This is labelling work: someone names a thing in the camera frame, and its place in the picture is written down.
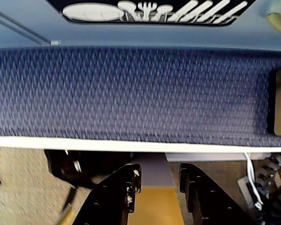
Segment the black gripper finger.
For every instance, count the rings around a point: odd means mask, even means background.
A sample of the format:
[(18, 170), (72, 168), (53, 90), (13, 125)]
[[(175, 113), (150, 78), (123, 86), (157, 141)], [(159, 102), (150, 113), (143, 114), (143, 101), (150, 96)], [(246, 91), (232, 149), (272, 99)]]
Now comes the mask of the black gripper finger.
[(213, 179), (197, 166), (181, 163), (179, 188), (195, 225), (256, 225)]
[(140, 192), (141, 165), (124, 165), (91, 190), (73, 225), (126, 225)]

